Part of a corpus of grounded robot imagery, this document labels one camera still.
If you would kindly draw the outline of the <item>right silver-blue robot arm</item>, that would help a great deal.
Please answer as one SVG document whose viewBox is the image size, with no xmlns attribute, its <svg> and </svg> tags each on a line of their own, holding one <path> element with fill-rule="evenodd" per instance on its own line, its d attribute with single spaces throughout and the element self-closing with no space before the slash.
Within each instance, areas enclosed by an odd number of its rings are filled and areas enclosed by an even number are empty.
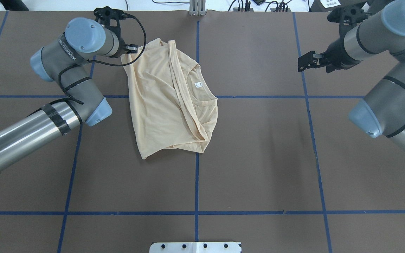
<svg viewBox="0 0 405 253">
<path fill-rule="evenodd" d="M 338 6 L 327 20 L 339 25 L 339 37 L 322 52 L 298 58 L 297 70 L 349 70 L 376 56 L 369 71 L 389 71 L 350 111 L 349 120 L 372 138 L 384 136 L 405 152 L 405 0 L 391 0 L 373 13 L 360 6 Z"/>
</svg>

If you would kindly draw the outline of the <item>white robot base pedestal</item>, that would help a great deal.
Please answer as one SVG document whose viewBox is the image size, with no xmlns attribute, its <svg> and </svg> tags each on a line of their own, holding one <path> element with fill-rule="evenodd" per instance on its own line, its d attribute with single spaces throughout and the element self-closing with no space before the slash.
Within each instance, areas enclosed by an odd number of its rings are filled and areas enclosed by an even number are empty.
<svg viewBox="0 0 405 253">
<path fill-rule="evenodd" d="M 150 253 L 241 253 L 242 245 L 233 241 L 153 243 Z"/>
</svg>

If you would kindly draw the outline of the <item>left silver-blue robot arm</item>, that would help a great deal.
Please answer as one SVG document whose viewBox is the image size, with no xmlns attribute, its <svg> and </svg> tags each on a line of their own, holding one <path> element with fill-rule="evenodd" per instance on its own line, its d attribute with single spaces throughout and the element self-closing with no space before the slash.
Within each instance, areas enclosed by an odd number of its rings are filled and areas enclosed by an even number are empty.
<svg viewBox="0 0 405 253">
<path fill-rule="evenodd" d="M 44 82 L 42 88 L 49 86 L 46 95 L 52 95 L 55 86 L 57 98 L 0 131 L 0 174 L 74 128 L 95 125 L 112 114 L 108 99 L 85 67 L 110 65 L 97 56 L 114 59 L 140 52 L 138 45 L 122 38 L 120 21 L 126 17 L 72 19 L 62 34 L 31 56 L 30 66 Z"/>
</svg>

